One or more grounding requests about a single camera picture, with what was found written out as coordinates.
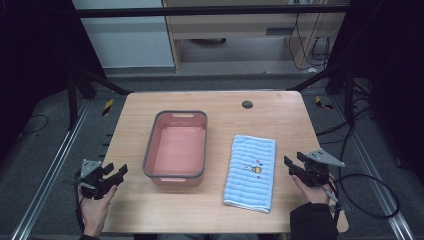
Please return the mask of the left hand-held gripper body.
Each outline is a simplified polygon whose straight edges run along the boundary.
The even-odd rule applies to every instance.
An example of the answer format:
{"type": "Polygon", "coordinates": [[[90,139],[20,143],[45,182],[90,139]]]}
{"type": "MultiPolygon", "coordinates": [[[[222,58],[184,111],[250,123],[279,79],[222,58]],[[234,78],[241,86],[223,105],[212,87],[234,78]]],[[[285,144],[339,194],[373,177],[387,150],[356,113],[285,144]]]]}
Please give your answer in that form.
{"type": "Polygon", "coordinates": [[[99,200],[109,192],[110,188],[105,183],[105,176],[101,161],[84,159],[80,172],[81,191],[86,198],[99,200]]]}

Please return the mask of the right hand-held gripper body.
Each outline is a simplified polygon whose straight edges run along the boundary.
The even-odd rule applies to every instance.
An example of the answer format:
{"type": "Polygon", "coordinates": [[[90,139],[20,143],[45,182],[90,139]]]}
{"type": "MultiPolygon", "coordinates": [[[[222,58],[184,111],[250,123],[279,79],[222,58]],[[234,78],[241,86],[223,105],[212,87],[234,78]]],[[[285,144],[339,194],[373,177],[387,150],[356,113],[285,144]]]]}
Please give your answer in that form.
{"type": "Polygon", "coordinates": [[[344,167],[345,163],[323,149],[304,154],[308,161],[303,163],[304,172],[298,176],[308,187],[321,187],[329,180],[329,167],[344,167]]]}

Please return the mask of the blue striped towel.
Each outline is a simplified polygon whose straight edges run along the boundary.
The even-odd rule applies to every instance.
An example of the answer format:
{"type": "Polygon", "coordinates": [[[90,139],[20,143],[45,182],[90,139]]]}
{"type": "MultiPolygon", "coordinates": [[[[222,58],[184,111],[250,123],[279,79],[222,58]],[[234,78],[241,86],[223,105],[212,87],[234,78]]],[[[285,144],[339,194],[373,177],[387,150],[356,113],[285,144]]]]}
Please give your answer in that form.
{"type": "Polygon", "coordinates": [[[236,135],[232,141],[223,203],[269,214],[275,159],[275,140],[236,135]]]}

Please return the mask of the pink basin with grey rim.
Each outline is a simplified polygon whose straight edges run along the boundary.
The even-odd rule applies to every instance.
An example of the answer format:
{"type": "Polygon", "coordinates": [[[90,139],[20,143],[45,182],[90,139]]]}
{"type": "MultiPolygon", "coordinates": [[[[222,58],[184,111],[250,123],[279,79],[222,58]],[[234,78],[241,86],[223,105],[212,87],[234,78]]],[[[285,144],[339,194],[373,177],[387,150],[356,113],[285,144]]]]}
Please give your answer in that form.
{"type": "Polygon", "coordinates": [[[164,110],[154,119],[142,165],[156,185],[197,186],[204,177],[207,115],[164,110]]]}

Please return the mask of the person's right hand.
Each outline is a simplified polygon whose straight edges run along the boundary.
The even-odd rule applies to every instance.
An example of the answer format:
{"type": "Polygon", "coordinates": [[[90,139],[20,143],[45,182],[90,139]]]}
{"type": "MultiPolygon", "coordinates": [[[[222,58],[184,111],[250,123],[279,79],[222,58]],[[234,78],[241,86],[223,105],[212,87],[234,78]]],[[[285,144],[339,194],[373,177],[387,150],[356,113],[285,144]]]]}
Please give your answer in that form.
{"type": "Polygon", "coordinates": [[[306,202],[313,204],[329,204],[330,197],[328,196],[328,192],[332,192],[332,189],[328,184],[319,188],[313,188],[305,185],[296,175],[292,175],[291,178],[301,191],[302,195],[306,199],[306,202]]]}

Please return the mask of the person's left hand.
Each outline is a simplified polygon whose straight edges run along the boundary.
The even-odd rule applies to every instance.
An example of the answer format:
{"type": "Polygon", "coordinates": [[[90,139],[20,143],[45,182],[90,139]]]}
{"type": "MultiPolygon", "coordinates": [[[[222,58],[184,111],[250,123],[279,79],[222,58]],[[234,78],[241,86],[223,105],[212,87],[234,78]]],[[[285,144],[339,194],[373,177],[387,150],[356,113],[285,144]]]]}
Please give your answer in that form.
{"type": "Polygon", "coordinates": [[[113,185],[102,199],[95,200],[84,197],[82,195],[81,188],[78,188],[78,203],[84,224],[82,235],[100,238],[108,214],[109,205],[115,196],[116,191],[117,186],[113,185]]]}

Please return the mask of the yellow black striped tape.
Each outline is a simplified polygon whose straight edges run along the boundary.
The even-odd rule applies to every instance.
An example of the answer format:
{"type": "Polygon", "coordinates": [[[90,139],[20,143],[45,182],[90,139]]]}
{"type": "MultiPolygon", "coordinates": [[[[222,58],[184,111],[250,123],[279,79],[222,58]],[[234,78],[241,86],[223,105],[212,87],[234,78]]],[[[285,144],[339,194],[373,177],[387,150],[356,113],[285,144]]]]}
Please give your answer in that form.
{"type": "Polygon", "coordinates": [[[102,116],[107,116],[110,112],[110,109],[114,103],[114,99],[108,99],[105,103],[105,106],[102,111],[102,116]]]}
{"type": "Polygon", "coordinates": [[[316,106],[321,107],[321,108],[324,108],[324,109],[328,109],[328,110],[334,109],[333,105],[331,105],[331,104],[324,104],[322,102],[322,99],[321,99],[320,96],[316,96],[315,97],[315,104],[316,104],[316,106]]]}

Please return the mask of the black metal stand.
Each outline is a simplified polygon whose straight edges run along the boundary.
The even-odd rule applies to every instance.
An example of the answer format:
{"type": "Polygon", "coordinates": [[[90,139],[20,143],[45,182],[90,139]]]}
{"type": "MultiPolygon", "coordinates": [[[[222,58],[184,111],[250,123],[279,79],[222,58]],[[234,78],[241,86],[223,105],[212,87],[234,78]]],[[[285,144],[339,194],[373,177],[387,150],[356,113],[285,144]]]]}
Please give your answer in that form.
{"type": "Polygon", "coordinates": [[[69,130],[72,130],[76,126],[78,120],[77,91],[80,91],[84,99],[93,99],[97,94],[92,85],[92,81],[101,84],[119,95],[130,94],[129,90],[125,90],[113,84],[106,77],[101,77],[81,67],[73,68],[67,76],[69,130]]]}
{"type": "Polygon", "coordinates": [[[321,79],[328,78],[329,82],[325,87],[327,94],[334,95],[344,88],[344,116],[350,126],[354,125],[353,113],[353,85],[354,76],[353,69],[349,65],[334,64],[325,70],[315,74],[306,81],[288,88],[288,91],[301,92],[308,86],[315,84],[321,79]]]}

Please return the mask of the white cabinet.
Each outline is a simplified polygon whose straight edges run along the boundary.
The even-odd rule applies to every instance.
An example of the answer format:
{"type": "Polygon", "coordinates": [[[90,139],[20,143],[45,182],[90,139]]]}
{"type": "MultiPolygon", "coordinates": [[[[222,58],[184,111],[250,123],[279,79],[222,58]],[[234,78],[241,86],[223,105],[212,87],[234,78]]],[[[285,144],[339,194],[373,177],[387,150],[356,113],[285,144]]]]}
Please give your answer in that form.
{"type": "MultiPolygon", "coordinates": [[[[72,0],[77,10],[162,7],[161,0],[72,0]]],[[[82,18],[105,69],[173,67],[163,17],[82,18]]]]}

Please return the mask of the light wooden desk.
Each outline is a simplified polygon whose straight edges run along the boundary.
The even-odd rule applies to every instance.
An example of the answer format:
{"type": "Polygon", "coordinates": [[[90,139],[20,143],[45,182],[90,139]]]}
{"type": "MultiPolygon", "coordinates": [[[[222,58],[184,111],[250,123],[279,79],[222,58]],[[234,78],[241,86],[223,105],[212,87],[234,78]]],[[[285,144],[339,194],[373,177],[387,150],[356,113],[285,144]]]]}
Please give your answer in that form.
{"type": "MultiPolygon", "coordinates": [[[[254,6],[254,5],[336,5],[350,0],[161,0],[165,7],[254,6]]],[[[291,13],[258,15],[169,16],[172,40],[230,37],[284,36],[295,66],[312,63],[314,42],[338,34],[343,13],[291,13]]]]}

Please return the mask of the aluminium floor rail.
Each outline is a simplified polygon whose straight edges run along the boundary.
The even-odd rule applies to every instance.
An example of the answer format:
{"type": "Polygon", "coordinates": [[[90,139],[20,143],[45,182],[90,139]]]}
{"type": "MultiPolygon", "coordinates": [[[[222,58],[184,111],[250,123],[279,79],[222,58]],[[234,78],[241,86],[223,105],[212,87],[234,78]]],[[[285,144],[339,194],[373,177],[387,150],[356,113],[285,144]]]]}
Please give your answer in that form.
{"type": "Polygon", "coordinates": [[[366,151],[359,135],[354,132],[354,127],[350,126],[345,119],[342,100],[337,96],[331,96],[330,99],[334,104],[335,111],[342,121],[343,127],[347,131],[347,134],[342,141],[343,145],[340,151],[340,157],[344,157],[346,145],[351,143],[353,146],[353,151],[357,155],[357,160],[362,166],[361,174],[351,173],[347,175],[347,178],[366,178],[379,203],[381,210],[383,211],[381,216],[378,216],[377,214],[372,215],[366,211],[364,211],[364,214],[374,219],[380,219],[388,222],[397,240],[416,240],[412,230],[410,229],[400,210],[400,201],[397,198],[397,195],[394,193],[394,190],[383,181],[380,173],[372,163],[371,158],[366,151]]]}
{"type": "Polygon", "coordinates": [[[83,100],[80,109],[77,111],[77,120],[74,126],[66,132],[47,172],[44,175],[30,205],[25,214],[19,221],[19,224],[11,234],[10,240],[27,240],[38,217],[43,209],[45,202],[54,186],[54,183],[65,163],[67,156],[75,142],[75,139],[83,125],[87,112],[91,106],[91,100],[83,100]]]}

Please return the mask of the black horizontal frame bar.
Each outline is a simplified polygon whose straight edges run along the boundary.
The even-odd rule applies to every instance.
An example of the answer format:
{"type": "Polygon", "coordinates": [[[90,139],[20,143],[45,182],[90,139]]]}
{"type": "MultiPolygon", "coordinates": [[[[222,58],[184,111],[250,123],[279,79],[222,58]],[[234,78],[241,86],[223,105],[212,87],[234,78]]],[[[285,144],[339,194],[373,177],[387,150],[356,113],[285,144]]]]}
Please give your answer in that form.
{"type": "Polygon", "coordinates": [[[156,16],[209,16],[248,14],[291,14],[291,13],[342,13],[350,9],[348,4],[336,5],[256,5],[256,6],[202,6],[130,9],[87,9],[75,10],[80,18],[107,17],[156,17],[156,16]]]}

